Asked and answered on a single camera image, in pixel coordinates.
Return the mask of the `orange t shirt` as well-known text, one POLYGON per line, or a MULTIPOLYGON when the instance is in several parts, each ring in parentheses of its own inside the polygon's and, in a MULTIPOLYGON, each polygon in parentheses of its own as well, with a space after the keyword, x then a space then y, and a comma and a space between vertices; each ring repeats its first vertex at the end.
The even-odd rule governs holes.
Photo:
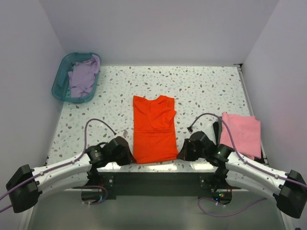
POLYGON ((138 164, 177 158, 175 99, 133 97, 133 156, 138 164))

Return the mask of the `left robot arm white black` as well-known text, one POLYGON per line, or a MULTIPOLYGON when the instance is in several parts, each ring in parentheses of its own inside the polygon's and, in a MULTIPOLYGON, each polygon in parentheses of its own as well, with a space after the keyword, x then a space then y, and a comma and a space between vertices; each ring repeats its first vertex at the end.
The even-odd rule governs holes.
POLYGON ((67 188, 99 184, 97 170, 108 163, 119 166, 135 163, 128 142, 118 136, 109 142, 89 146, 79 155, 42 167, 19 167, 6 184, 14 213, 24 212, 37 204, 39 198, 67 188))

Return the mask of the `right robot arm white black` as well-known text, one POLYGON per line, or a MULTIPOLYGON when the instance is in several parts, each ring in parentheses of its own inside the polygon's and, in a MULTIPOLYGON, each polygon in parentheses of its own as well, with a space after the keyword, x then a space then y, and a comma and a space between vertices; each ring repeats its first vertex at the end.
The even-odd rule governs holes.
POLYGON ((229 185, 254 192, 275 201, 277 208, 292 218, 299 219, 307 203, 307 184, 299 172, 276 170, 226 145, 215 145, 202 131, 184 140, 177 158, 184 161, 205 159, 217 168, 206 179, 212 189, 229 185))

